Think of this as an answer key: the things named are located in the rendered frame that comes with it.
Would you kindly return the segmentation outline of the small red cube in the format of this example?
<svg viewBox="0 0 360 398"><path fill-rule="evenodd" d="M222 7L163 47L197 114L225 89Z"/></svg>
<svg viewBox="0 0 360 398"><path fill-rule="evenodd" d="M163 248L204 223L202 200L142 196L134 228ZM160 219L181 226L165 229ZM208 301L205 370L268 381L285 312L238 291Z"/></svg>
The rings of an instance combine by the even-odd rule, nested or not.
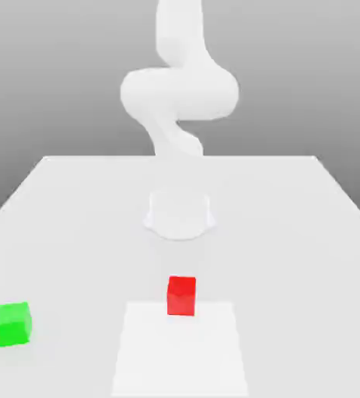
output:
<svg viewBox="0 0 360 398"><path fill-rule="evenodd" d="M167 314L194 316L196 302L196 277L171 275L167 286Z"/></svg>

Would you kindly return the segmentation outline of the small green cube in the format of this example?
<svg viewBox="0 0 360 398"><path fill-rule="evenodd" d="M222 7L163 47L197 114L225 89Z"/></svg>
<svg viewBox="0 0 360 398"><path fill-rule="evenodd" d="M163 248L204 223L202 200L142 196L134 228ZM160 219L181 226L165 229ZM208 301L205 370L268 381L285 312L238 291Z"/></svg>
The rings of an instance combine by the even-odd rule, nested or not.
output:
<svg viewBox="0 0 360 398"><path fill-rule="evenodd" d="M27 344L33 329L28 302L0 305L0 347Z"/></svg>

